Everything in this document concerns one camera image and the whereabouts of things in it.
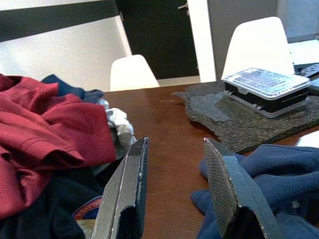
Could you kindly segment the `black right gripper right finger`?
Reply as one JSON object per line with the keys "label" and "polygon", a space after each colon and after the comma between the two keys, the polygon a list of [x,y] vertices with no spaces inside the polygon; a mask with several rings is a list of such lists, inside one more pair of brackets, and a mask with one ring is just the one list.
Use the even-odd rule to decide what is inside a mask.
{"label": "black right gripper right finger", "polygon": [[224,145],[204,139],[207,178],[223,239],[283,239],[260,187]]}

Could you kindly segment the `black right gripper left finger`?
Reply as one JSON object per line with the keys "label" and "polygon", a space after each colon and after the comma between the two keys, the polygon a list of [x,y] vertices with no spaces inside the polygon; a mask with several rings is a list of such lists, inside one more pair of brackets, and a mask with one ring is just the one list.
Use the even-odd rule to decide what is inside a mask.
{"label": "black right gripper left finger", "polygon": [[140,239],[144,233],[149,138],[133,143],[106,184],[92,239]]}

